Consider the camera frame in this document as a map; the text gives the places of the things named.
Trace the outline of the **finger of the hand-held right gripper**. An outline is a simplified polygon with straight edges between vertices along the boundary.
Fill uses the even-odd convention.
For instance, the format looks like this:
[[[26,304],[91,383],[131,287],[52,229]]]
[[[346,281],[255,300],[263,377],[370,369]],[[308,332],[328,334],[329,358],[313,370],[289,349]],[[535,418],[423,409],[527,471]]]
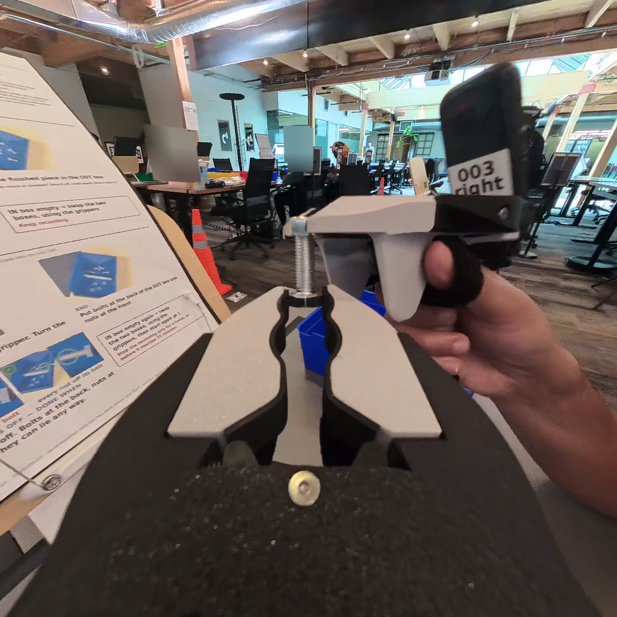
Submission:
[[[380,281],[369,235],[319,235],[318,247],[330,285],[374,287]]]
[[[386,312],[403,322],[416,313],[425,290],[421,262],[435,221],[434,196],[343,196],[312,214],[308,230],[317,245],[319,235],[369,235]],[[365,287],[338,288],[359,299]]]

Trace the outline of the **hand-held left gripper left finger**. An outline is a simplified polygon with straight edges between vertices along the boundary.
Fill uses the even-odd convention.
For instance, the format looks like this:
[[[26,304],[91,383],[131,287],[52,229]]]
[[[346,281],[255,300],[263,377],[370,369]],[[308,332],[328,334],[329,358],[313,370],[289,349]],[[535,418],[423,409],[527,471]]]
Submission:
[[[224,450],[250,446],[273,461],[288,420],[286,347],[289,290],[275,287],[235,311],[214,331],[168,426],[170,437],[210,438]]]

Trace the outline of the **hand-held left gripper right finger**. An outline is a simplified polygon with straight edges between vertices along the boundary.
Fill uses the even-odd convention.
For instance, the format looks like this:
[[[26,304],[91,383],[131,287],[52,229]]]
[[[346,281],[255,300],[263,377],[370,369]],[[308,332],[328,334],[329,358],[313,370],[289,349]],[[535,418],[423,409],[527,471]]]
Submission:
[[[323,289],[326,362],[320,446],[326,467],[350,466],[367,443],[443,436],[396,329],[335,285]]]

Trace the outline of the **silver hex bolt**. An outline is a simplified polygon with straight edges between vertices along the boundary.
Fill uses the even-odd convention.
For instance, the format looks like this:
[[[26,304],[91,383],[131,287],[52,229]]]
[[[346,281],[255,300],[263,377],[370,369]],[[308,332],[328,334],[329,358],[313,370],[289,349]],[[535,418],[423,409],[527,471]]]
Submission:
[[[291,217],[282,228],[282,236],[294,240],[295,290],[298,291],[315,292],[315,241],[308,230],[308,219],[314,212],[315,209],[311,208],[299,216]]]

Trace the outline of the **blue plastic bin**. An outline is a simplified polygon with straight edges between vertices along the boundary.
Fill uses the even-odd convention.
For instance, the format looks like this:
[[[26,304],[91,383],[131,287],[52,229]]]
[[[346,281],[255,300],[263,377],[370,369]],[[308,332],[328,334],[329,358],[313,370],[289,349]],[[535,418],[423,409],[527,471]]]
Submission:
[[[363,291],[360,301],[381,316],[386,314],[385,306],[377,299],[373,291]],[[299,331],[305,369],[324,376],[330,353],[325,343],[326,323],[323,319],[322,308],[317,307],[297,325],[297,329]]]

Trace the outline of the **person's right hand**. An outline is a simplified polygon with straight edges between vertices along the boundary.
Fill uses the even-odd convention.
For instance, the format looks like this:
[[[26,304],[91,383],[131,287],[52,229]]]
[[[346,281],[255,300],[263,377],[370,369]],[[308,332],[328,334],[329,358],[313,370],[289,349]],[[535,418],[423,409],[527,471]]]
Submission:
[[[419,305],[403,322],[386,315],[448,374],[494,402],[576,389],[584,374],[544,312],[520,289],[482,266],[482,290],[462,308]]]

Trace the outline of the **wooden board stand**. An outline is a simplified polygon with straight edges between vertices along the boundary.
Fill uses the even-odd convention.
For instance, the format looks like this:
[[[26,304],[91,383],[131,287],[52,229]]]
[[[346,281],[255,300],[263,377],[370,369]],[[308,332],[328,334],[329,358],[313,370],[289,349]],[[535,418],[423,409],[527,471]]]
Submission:
[[[430,193],[426,164],[423,158],[414,157],[408,161],[410,179],[416,196],[426,196]]]

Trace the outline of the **green hanging plant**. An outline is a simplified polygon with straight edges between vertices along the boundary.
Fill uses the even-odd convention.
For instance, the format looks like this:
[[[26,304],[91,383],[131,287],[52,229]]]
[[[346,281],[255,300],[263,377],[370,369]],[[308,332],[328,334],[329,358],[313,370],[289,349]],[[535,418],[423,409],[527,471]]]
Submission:
[[[417,135],[413,133],[413,125],[410,123],[396,136],[396,140],[393,142],[392,159],[402,164],[405,163],[410,157],[413,157],[416,142]]]

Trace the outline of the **black office chair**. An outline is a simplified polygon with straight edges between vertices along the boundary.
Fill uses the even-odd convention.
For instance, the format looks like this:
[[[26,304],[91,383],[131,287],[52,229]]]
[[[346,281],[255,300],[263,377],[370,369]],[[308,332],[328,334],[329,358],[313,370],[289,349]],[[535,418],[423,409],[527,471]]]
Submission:
[[[253,158],[249,164],[249,171],[242,200],[228,207],[223,218],[228,220],[239,232],[239,235],[229,238],[220,245],[232,244],[229,250],[229,259],[236,259],[236,251],[247,247],[255,247],[261,251],[263,258],[269,258],[265,246],[274,246],[271,235],[263,235],[262,231],[272,230],[274,211],[271,202],[272,176],[274,173],[273,158]]]

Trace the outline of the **ceiling projector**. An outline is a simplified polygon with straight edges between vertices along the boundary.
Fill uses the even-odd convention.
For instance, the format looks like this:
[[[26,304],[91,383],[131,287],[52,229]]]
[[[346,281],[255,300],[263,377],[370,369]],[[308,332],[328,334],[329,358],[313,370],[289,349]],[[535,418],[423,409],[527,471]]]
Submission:
[[[451,83],[452,63],[454,56],[443,56],[434,59],[424,75],[424,82],[429,86],[443,86]]]

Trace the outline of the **black floor lamp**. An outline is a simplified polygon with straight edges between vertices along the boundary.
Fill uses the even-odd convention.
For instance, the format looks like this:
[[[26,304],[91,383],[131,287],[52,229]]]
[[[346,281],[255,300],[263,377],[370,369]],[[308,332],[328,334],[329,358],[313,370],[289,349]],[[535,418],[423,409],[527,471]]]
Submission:
[[[234,127],[234,134],[235,134],[237,164],[238,164],[239,171],[243,172],[244,171],[243,155],[241,151],[241,139],[240,139],[240,130],[239,130],[239,125],[238,125],[238,114],[237,114],[236,104],[239,101],[244,100],[244,95],[240,93],[227,92],[227,93],[221,93],[219,96],[220,96],[220,99],[224,101],[229,101],[231,104],[231,110],[232,110],[232,116],[233,116],[233,127]]]

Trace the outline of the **wooden-topped table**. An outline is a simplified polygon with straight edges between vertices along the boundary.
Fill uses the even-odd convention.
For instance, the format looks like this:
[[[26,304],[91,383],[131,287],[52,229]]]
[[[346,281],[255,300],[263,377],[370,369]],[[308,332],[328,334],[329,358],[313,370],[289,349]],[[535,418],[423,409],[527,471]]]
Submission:
[[[223,183],[215,181],[205,187],[193,187],[190,183],[165,181],[129,181],[130,186],[140,194],[144,202],[155,204],[154,195],[162,196],[157,203],[163,204],[163,210],[180,227],[187,239],[192,235],[192,210],[199,209],[199,200],[202,196],[222,196],[239,194],[247,184],[247,178],[240,178],[240,182]]]

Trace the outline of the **white board stand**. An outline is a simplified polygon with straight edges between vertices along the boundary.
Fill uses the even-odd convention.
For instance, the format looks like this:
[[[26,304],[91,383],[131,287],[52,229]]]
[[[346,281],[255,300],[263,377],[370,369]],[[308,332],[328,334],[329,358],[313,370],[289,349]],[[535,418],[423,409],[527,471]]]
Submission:
[[[52,544],[89,462],[117,424],[119,416],[70,449],[18,491],[17,521],[26,517],[48,544]]]

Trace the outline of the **silver ventilation duct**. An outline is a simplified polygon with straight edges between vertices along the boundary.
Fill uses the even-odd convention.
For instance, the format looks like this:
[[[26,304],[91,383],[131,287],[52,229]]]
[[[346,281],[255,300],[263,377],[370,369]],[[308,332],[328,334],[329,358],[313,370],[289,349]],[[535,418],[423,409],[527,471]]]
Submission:
[[[132,44],[156,44],[281,11],[303,1],[187,1],[147,20],[131,21],[87,1],[71,1],[85,30]]]

